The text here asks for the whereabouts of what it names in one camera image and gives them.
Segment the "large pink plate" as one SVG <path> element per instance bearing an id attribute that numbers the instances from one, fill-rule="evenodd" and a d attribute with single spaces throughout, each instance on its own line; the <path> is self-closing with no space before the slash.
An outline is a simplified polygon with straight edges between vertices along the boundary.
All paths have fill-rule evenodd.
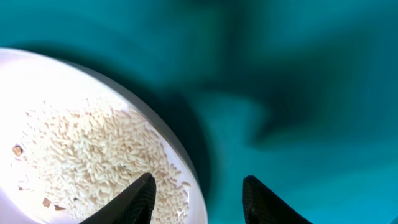
<path id="1" fill-rule="evenodd" d="M 44 103 L 80 109 L 86 100 L 105 99 L 142 115 L 160 135 L 167 155 L 190 184 L 185 223 L 207 223 L 208 212 L 195 168 L 184 147 L 160 116 L 135 94 L 90 69 L 17 49 L 1 49 L 1 222 L 81 223 L 65 216 L 43 215 L 33 196 L 17 189 L 9 151 L 20 139 L 25 110 Z"/>

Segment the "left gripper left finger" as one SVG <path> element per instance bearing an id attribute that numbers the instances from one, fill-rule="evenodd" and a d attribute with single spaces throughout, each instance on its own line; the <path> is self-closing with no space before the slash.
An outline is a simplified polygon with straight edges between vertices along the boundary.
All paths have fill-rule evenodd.
<path id="1" fill-rule="evenodd" d="M 81 224 L 150 224 L 155 196 L 155 178 L 145 173 Z"/>

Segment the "teal serving tray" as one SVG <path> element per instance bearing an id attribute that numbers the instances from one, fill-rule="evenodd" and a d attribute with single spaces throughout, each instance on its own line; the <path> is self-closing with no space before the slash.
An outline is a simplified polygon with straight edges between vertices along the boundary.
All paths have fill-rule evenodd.
<path id="1" fill-rule="evenodd" d="M 145 101 L 211 223 L 244 222 L 247 175 L 314 223 L 397 216 L 396 1 L 2 1 L 1 45 Z"/>

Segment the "rice pile on plate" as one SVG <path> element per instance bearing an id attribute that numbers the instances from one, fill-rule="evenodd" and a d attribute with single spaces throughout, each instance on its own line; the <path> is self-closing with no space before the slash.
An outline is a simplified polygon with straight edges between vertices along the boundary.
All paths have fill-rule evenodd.
<path id="1" fill-rule="evenodd" d="M 190 184 L 170 161 L 160 135 L 136 110 L 105 99 L 80 109 L 44 103 L 25 110 L 19 142 L 9 151 L 17 189 L 43 215 L 82 221 L 142 174 L 156 181 L 152 223 L 185 223 Z"/>

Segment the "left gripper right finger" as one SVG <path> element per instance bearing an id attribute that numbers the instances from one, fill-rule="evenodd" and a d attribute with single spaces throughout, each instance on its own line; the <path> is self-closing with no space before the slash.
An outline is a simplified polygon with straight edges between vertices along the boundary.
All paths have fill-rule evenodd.
<path id="1" fill-rule="evenodd" d="M 246 224 L 312 224 L 253 175 L 243 179 Z"/>

